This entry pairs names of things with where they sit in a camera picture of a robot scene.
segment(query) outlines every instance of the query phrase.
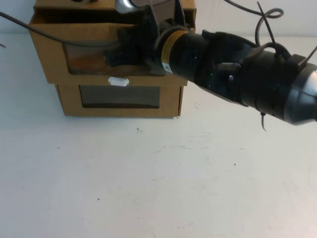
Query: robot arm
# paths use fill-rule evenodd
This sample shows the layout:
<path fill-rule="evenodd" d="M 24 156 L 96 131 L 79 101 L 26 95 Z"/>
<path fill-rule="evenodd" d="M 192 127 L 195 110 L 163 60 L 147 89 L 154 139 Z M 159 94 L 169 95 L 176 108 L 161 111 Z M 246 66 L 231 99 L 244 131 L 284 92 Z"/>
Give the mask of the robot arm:
<path fill-rule="evenodd" d="M 116 0 L 115 6 L 120 13 L 145 9 L 145 15 L 135 27 L 118 31 L 120 47 L 105 52 L 109 65 L 159 65 L 222 99 L 255 108 L 262 116 L 294 125 L 317 120 L 317 66 L 308 63 L 316 49 L 308 58 L 291 55 L 272 34 L 271 43 L 259 43 L 261 23 L 265 21 L 271 33 L 266 18 L 281 17 L 281 9 L 264 13 L 259 5 L 262 17 L 254 44 L 228 33 L 192 33 L 179 0 Z"/>

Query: brown cardboard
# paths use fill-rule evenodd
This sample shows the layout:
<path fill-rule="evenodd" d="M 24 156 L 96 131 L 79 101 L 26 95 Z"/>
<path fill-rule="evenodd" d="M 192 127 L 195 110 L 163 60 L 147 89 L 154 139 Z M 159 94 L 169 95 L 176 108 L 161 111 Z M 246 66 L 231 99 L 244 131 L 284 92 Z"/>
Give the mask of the brown cardboard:
<path fill-rule="evenodd" d="M 191 23 L 193 30 L 195 30 L 194 0 L 183 0 L 182 3 L 184 5 L 187 21 Z M 84 11 L 78 10 L 76 6 L 79 5 L 81 5 L 79 8 L 83 8 Z M 35 4 L 35 14 L 32 17 L 30 25 L 65 40 L 98 41 L 99 43 L 106 40 L 107 42 L 113 42 L 117 39 L 117 29 L 132 26 L 128 25 L 127 22 L 137 23 L 139 22 L 138 17 L 142 16 L 142 14 L 138 15 L 138 13 L 135 13 L 134 15 L 119 14 L 113 8 L 113 0 L 99 0 L 98 2 L 86 5 L 70 0 L 37 0 Z M 91 9 L 103 9 L 105 12 L 98 11 L 98 17 L 97 12 L 92 11 Z M 81 22 L 83 19 L 87 19 L 87 22 L 89 23 Z M 82 60 L 77 59 L 76 62 L 69 61 L 66 58 L 65 47 L 63 44 L 33 32 L 30 34 L 48 83 L 109 85 L 108 78 L 111 76 L 118 76 L 128 78 L 130 86 L 187 85 L 186 80 L 172 74 L 166 74 L 166 76 L 153 76 L 150 73 L 151 70 L 146 68 L 146 66 L 123 65 L 111 68 L 107 66 L 105 62 L 103 62 L 104 66 L 100 66 L 98 62 L 103 60 L 103 56 L 100 54 Z M 71 63 L 81 65 L 81 67 L 83 65 L 90 67 L 88 69 L 97 67 L 98 69 L 101 69 L 101 72 L 98 75 L 72 74 L 69 70 L 69 64 Z"/>
<path fill-rule="evenodd" d="M 113 0 L 98 0 L 92 3 L 87 1 L 74 2 L 71 0 L 37 0 L 34 7 L 40 8 L 71 8 L 71 9 L 114 9 Z M 181 0 L 184 9 L 196 10 L 195 2 L 193 0 Z"/>
<path fill-rule="evenodd" d="M 182 0 L 186 22 L 190 23 L 192 31 L 195 31 L 196 8 L 194 0 Z M 143 14 L 119 14 L 114 9 L 114 0 L 99 0 L 95 3 L 80 4 L 71 0 L 37 0 L 35 13 L 30 25 L 43 32 L 56 37 L 81 42 L 113 42 L 117 40 L 117 30 L 122 27 L 133 26 L 142 19 Z M 72 57 L 69 46 L 52 41 L 31 32 L 35 48 L 44 69 L 48 83 L 55 84 L 56 91 L 61 102 L 64 114 L 67 116 L 81 117 L 150 117 L 171 118 L 181 114 L 183 89 L 187 81 L 172 74 L 166 76 L 153 76 L 153 69 L 147 66 L 124 65 L 111 68 L 105 65 L 104 55 L 96 52 L 93 55 L 81 55 L 75 52 Z M 145 89 L 145 95 L 130 94 L 132 101 L 138 98 L 146 106 L 150 105 L 150 98 L 155 99 L 152 108 L 130 108 L 131 101 L 126 101 L 129 108 L 115 105 L 108 108 L 97 108 L 99 103 L 84 102 L 83 88 L 107 87 L 107 93 L 99 92 L 99 95 L 118 100 L 117 91 L 109 86 L 108 78 L 118 76 L 128 78 L 132 87 L 129 91 L 135 91 L 137 87 L 157 87 L 155 96 L 150 89 Z M 88 98 L 95 98 L 97 93 L 88 92 Z M 127 93 L 121 93 L 127 100 Z"/>
<path fill-rule="evenodd" d="M 84 108 L 78 85 L 57 85 L 60 102 L 66 116 L 79 117 L 146 117 L 172 118 L 180 113 L 183 87 L 161 87 L 158 109 Z"/>

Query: white table surface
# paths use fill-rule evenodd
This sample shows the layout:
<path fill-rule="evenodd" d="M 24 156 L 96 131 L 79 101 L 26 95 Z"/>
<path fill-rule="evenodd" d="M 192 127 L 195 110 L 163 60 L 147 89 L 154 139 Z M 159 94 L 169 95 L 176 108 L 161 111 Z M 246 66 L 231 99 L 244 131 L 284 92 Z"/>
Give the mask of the white table surface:
<path fill-rule="evenodd" d="M 178 119 L 65 117 L 29 35 L 0 43 L 0 238 L 317 237 L 316 123 L 191 83 Z"/>

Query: cardboard drawer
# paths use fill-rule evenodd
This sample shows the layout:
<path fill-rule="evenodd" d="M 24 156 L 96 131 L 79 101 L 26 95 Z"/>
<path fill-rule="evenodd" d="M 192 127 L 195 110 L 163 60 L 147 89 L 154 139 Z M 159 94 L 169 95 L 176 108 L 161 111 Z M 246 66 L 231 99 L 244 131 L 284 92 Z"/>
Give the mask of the cardboard drawer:
<path fill-rule="evenodd" d="M 195 2 L 192 0 L 181 0 L 185 10 L 196 11 Z M 114 0 L 83 0 L 75 2 L 71 0 L 36 0 L 34 7 L 37 8 L 71 8 L 71 9 L 114 9 Z"/>
<path fill-rule="evenodd" d="M 187 21 L 195 27 L 192 12 Z M 110 43 L 117 30 L 140 22 L 142 13 L 119 14 L 112 10 L 35 8 L 30 25 L 56 37 L 85 43 Z M 125 77 L 131 86 L 186 86 L 187 81 L 148 66 L 106 64 L 106 48 L 71 47 L 30 32 L 48 83 L 109 85 L 111 76 Z"/>
<path fill-rule="evenodd" d="M 66 116 L 172 118 L 181 113 L 183 87 L 56 85 Z"/>

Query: wire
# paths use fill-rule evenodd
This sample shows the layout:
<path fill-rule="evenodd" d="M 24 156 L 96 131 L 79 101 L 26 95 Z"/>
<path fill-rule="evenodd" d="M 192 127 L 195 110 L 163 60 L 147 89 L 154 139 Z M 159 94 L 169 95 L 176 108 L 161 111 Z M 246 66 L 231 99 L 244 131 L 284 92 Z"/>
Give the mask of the wire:
<path fill-rule="evenodd" d="M 28 29 L 29 31 L 32 31 L 32 32 L 35 32 L 41 36 L 44 36 L 46 38 L 49 38 L 51 40 L 54 40 L 54 41 L 57 41 L 57 42 L 61 42 L 63 44 L 67 44 L 67 45 L 71 45 L 71 46 L 82 46 L 82 47 L 113 47 L 117 44 L 117 42 L 111 42 L 111 43 L 106 43 L 106 44 L 84 44 L 84 43 L 78 43 L 78 42 L 74 42 L 74 41 L 68 41 L 68 40 L 64 40 L 64 39 L 61 39 L 59 37 L 56 37 L 56 36 L 53 36 L 53 35 L 50 35 L 48 33 L 45 33 L 44 31 L 41 31 L 35 27 L 32 27 L 32 26 L 29 26 L 28 24 L 12 17 L 12 16 L 9 16 L 3 12 L 0 11 L 0 16 L 9 20 L 9 21 L 12 21 L 14 22 L 15 24 L 17 25 L 20 25 L 22 26 L 23 28 L 26 28 Z"/>
<path fill-rule="evenodd" d="M 248 13 L 252 13 L 252 14 L 255 14 L 255 15 L 258 15 L 258 16 L 262 16 L 262 13 L 261 13 L 261 12 L 248 9 L 248 8 L 246 8 L 246 7 L 244 7 L 244 6 L 241 6 L 241 5 L 235 3 L 235 2 L 233 2 L 233 1 L 231 1 L 231 0 L 224 0 L 224 1 L 227 2 L 227 3 L 229 3 L 230 5 L 233 5 L 233 6 L 237 7 L 237 8 L 239 8 L 239 9 L 241 9 L 241 10 L 244 10 L 244 11 L 246 11 L 246 12 L 248 12 Z M 280 9 L 280 10 L 282 11 L 282 14 L 270 15 L 270 16 L 268 16 L 267 18 L 276 19 L 276 18 L 282 17 L 282 16 L 284 15 L 284 11 L 283 11 L 282 9 Z"/>
<path fill-rule="evenodd" d="M 254 10 L 248 9 L 248 8 L 246 8 L 244 6 L 241 6 L 241 5 L 235 3 L 235 2 L 233 2 L 231 0 L 224 0 L 224 1 L 229 3 L 232 6 L 235 6 L 235 7 L 239 8 L 239 9 L 243 10 L 243 11 L 246 11 L 246 12 L 261 16 L 261 19 L 258 21 L 258 24 L 257 24 L 257 27 L 256 27 L 256 32 L 255 32 L 255 40 L 256 40 L 257 46 L 261 46 L 261 44 L 260 44 L 260 28 L 261 28 L 263 22 L 265 21 L 265 18 L 278 19 L 278 18 L 281 18 L 284 15 L 284 11 L 281 8 L 273 8 L 273 9 L 267 11 L 263 15 L 262 12 L 258 12 L 258 11 L 254 11 Z"/>

